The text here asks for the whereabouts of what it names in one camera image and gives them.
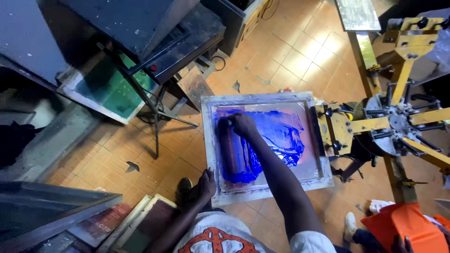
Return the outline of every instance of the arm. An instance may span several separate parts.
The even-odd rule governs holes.
[[[308,230],[325,234],[302,185],[258,133],[252,117],[235,114],[230,120],[233,122],[234,132],[250,143],[261,163],[267,184],[283,213],[288,239],[298,232]]]
[[[216,193],[216,181],[214,180],[214,171],[211,168],[203,172],[198,180],[198,185],[200,187],[199,198],[185,212],[178,215],[161,236],[154,240],[144,252],[167,252],[172,250],[186,234],[197,214]]]

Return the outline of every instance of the orange floor tile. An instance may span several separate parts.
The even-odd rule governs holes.
[[[365,97],[338,14],[320,0],[281,0],[273,17],[261,20],[233,57],[225,61],[225,68],[207,79],[216,95],[238,94],[232,88],[238,82],[241,94],[273,93],[289,87],[293,91],[312,91],[327,102],[360,101]],[[180,117],[202,123],[201,114],[188,105],[181,109]],[[443,137],[445,134],[435,130],[424,136],[445,153],[450,146],[450,138]],[[47,183],[89,190],[103,187],[122,193],[131,205],[145,194],[159,193],[174,200],[178,181],[189,177],[196,183],[206,168],[203,128],[169,121],[160,131],[159,143],[160,155],[155,160],[153,126],[137,118],[127,126],[105,122],[59,163],[60,168]],[[140,172],[125,173],[128,161],[138,164]],[[344,169],[350,162],[341,158],[332,165]],[[433,215],[433,199],[450,196],[449,190],[441,189],[440,172],[414,156],[404,158],[403,164],[409,178],[429,183],[417,186],[416,191],[423,213]],[[363,228],[359,220],[365,217],[371,199],[393,201],[382,159],[376,167],[365,164],[361,172],[364,179],[356,173],[350,183],[343,184],[335,178],[333,188],[307,192],[331,241],[349,246],[353,252],[362,249],[343,242],[345,213],[352,211],[358,227]],[[273,198],[223,208],[242,219],[269,248],[289,251],[284,219]]]

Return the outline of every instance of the ink residue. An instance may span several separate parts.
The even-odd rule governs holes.
[[[300,139],[303,131],[300,118],[296,114],[279,111],[245,112],[240,109],[216,112],[217,135],[223,158],[222,176],[232,183],[249,183],[262,172],[261,164],[251,145],[233,132],[228,125],[228,115],[244,113],[253,118],[266,143],[288,166],[296,166],[302,157],[305,146]]]

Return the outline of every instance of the person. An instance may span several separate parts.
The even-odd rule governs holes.
[[[229,120],[234,132],[248,141],[258,157],[283,214],[291,251],[336,252],[300,182],[263,140],[253,119],[238,113]],[[219,208],[211,208],[211,198],[216,192],[212,168],[203,172],[195,187],[189,179],[181,180],[178,191],[184,196],[181,214],[146,248],[146,252],[273,252],[252,237],[249,228],[238,218]]]

